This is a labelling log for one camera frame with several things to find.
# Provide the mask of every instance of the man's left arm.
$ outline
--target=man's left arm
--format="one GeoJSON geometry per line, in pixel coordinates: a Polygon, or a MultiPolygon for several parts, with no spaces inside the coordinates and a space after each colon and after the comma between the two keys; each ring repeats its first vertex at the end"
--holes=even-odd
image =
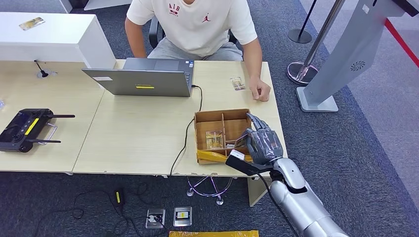
{"type": "Polygon", "coordinates": [[[268,101],[271,87],[260,79],[262,49],[257,39],[247,0],[232,0],[228,22],[231,32],[243,46],[243,58],[250,76],[249,89],[253,99],[268,101]]]}

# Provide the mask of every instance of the floor socket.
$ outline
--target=floor socket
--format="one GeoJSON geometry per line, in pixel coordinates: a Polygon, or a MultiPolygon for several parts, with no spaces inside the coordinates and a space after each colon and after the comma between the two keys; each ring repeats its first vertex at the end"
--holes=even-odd
{"type": "Polygon", "coordinates": [[[192,226],[191,206],[180,206],[174,208],[173,226],[192,226]]]}
{"type": "Polygon", "coordinates": [[[147,216],[161,217],[162,223],[160,223],[160,222],[158,222],[154,219],[147,219],[146,222],[145,222],[145,228],[146,229],[161,229],[161,228],[163,228],[163,225],[165,224],[165,215],[166,215],[166,210],[165,209],[148,209],[147,216]]]}

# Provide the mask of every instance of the white t-shirt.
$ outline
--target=white t-shirt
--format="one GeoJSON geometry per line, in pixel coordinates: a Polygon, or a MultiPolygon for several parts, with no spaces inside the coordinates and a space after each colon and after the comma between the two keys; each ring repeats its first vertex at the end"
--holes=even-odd
{"type": "Polygon", "coordinates": [[[126,14],[137,25],[156,16],[169,41],[201,57],[228,42],[228,30],[241,45],[257,38],[246,0],[132,0],[126,14]]]}

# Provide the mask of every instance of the black stand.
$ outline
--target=black stand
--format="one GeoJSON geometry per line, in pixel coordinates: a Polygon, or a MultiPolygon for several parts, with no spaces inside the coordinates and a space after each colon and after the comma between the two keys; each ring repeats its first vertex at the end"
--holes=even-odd
{"type": "Polygon", "coordinates": [[[311,41],[311,35],[304,30],[305,25],[307,25],[308,19],[310,18],[311,12],[313,11],[314,5],[316,4],[317,0],[313,1],[313,4],[310,7],[310,10],[308,11],[308,15],[305,18],[304,24],[300,29],[294,29],[294,30],[290,30],[288,32],[288,38],[290,38],[290,40],[297,42],[297,43],[308,43],[311,41]]]}

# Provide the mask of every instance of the blue carpet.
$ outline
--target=blue carpet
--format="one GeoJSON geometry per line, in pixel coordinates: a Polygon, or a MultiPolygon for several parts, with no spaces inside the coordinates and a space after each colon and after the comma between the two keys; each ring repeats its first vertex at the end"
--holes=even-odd
{"type": "MultiPolygon", "coordinates": [[[[403,195],[405,190],[403,186],[393,186],[399,184],[397,177],[391,176],[394,174],[391,165],[386,162],[386,155],[350,91],[344,88],[335,95],[339,106],[336,114],[307,114],[300,110],[296,85],[288,80],[285,71],[290,62],[304,59],[311,47],[287,38],[288,30],[303,22],[305,12],[301,4],[297,0],[250,0],[249,4],[264,60],[269,62],[289,157],[299,160],[302,173],[326,209],[353,237],[418,236],[417,210],[407,212],[411,206],[408,197],[403,195]]],[[[126,10],[127,6],[118,6],[90,12],[74,10],[73,13],[97,14],[116,57],[126,58],[132,56],[124,33],[126,10]]],[[[311,23],[307,30],[316,35],[311,23]]],[[[315,66],[320,67],[327,56],[326,48],[322,46],[315,66]]],[[[153,200],[154,204],[144,204],[136,195],[128,194],[124,212],[131,217],[143,216],[147,207],[163,206],[168,211],[166,225],[171,230],[179,230],[172,226],[173,208],[191,205],[195,210],[194,224],[183,228],[185,230],[256,229],[263,237],[292,236],[268,197],[262,198],[255,207],[248,207],[245,179],[234,180],[224,197],[225,204],[217,206],[213,198],[187,197],[187,183],[183,177],[8,172],[0,173],[3,197],[0,233],[3,236],[32,236],[42,216],[51,210],[70,208],[78,193],[95,189],[112,192],[119,186],[133,191],[140,182],[148,184],[148,191],[142,198],[153,200]]],[[[85,210],[82,219],[72,218],[71,213],[52,214],[41,222],[38,236],[104,236],[121,220],[106,198],[103,193],[80,197],[77,206],[85,210]]],[[[135,223],[143,235],[153,232],[142,228],[143,220],[136,219],[135,223]]],[[[136,235],[130,228],[124,236],[136,235]]]]}

